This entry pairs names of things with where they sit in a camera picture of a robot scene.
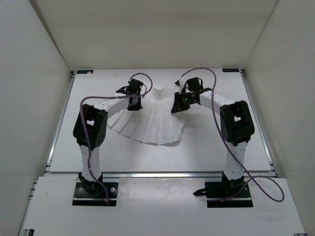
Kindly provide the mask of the white pleated skirt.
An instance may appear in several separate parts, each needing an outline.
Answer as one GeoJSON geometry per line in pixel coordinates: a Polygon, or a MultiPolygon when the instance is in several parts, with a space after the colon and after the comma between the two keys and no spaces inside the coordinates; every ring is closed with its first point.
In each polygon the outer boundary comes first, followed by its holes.
{"type": "Polygon", "coordinates": [[[120,135],[153,145],[170,145],[181,140],[185,115],[172,114],[174,86],[154,86],[141,99],[142,109],[124,109],[112,116],[107,125],[120,135]]]}

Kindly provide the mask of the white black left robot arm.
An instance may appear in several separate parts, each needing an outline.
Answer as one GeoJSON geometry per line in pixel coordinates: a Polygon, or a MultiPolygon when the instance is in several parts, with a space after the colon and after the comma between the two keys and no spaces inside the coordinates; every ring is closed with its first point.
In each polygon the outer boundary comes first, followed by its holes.
{"type": "Polygon", "coordinates": [[[82,173],[79,179],[83,188],[92,197],[109,199],[108,188],[103,183],[100,169],[99,148],[105,140],[107,121],[109,118],[127,109],[142,109],[141,98],[151,89],[131,78],[127,86],[118,89],[114,96],[88,96],[81,100],[77,121],[73,129],[82,154],[82,173]]]}

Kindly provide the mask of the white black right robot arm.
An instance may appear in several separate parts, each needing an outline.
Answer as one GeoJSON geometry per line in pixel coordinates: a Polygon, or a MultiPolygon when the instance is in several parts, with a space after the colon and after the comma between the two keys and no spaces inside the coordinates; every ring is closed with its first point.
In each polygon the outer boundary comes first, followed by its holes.
{"type": "Polygon", "coordinates": [[[244,184],[243,164],[245,150],[254,134],[254,124],[246,101],[233,101],[204,88],[202,79],[195,77],[186,82],[178,80],[175,86],[174,105],[171,113],[186,111],[193,104],[212,110],[219,135],[227,149],[222,172],[221,193],[232,197],[244,184]]]}

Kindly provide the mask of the dark label sticker right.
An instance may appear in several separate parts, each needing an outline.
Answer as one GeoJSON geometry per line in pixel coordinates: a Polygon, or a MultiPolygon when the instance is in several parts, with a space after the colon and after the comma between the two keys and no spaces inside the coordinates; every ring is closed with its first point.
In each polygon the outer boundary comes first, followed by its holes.
{"type": "Polygon", "coordinates": [[[239,69],[238,68],[223,68],[222,71],[224,73],[238,73],[239,69]]]}

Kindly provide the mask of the dark label sticker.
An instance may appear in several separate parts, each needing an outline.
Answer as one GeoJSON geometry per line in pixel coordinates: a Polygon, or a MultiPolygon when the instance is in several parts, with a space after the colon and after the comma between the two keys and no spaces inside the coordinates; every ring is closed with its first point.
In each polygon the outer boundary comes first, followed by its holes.
{"type": "Polygon", "coordinates": [[[222,71],[224,73],[238,73],[239,69],[238,68],[223,68],[222,71]]]}
{"type": "Polygon", "coordinates": [[[76,74],[93,74],[93,70],[77,70],[76,74]]]}

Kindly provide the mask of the dark label sticker left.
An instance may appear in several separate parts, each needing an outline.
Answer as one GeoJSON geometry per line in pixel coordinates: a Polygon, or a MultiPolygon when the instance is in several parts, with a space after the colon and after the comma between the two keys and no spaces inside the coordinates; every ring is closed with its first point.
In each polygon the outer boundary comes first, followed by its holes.
{"type": "Polygon", "coordinates": [[[77,70],[76,74],[93,74],[93,70],[77,70]]]}

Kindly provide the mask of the aluminium table rail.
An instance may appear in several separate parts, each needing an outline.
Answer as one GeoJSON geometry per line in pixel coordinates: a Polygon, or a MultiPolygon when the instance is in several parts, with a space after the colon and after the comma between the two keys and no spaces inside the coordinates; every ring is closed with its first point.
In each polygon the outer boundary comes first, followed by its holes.
{"type": "Polygon", "coordinates": [[[222,172],[102,172],[104,178],[220,178],[222,172]]]}

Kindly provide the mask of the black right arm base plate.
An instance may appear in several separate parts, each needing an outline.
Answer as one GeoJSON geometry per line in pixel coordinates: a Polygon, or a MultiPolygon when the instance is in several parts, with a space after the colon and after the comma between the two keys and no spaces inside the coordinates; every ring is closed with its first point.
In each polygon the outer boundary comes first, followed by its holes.
{"type": "Polygon", "coordinates": [[[253,207],[248,187],[227,189],[222,182],[205,182],[205,187],[193,192],[196,197],[206,196],[207,208],[253,207]]]}

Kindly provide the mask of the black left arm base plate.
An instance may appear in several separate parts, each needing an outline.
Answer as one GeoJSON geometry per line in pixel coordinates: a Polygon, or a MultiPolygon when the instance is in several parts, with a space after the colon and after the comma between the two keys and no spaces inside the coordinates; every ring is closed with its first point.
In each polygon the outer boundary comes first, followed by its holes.
{"type": "Polygon", "coordinates": [[[109,200],[106,198],[103,189],[97,194],[90,194],[87,192],[81,182],[77,182],[72,205],[73,206],[98,206],[98,207],[115,207],[117,204],[118,196],[118,182],[106,182],[105,187],[108,191],[109,200]]]}

